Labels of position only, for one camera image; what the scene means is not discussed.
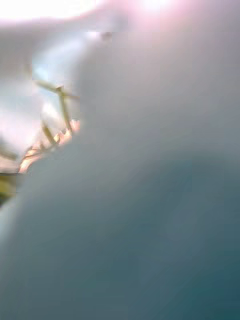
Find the bright light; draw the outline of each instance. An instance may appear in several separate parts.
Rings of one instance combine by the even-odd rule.
[[[0,10],[0,21],[29,21],[38,18],[67,19],[86,13],[103,0],[7,0]]]
[[[141,6],[144,10],[149,12],[156,12],[164,8],[170,0],[140,0]]]

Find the lens flare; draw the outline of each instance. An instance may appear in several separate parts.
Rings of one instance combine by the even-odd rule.
[[[157,12],[166,7],[171,0],[140,0],[141,7],[148,12]]]
[[[0,10],[0,21],[21,22],[39,18],[68,19],[91,11],[103,0],[8,0]]]

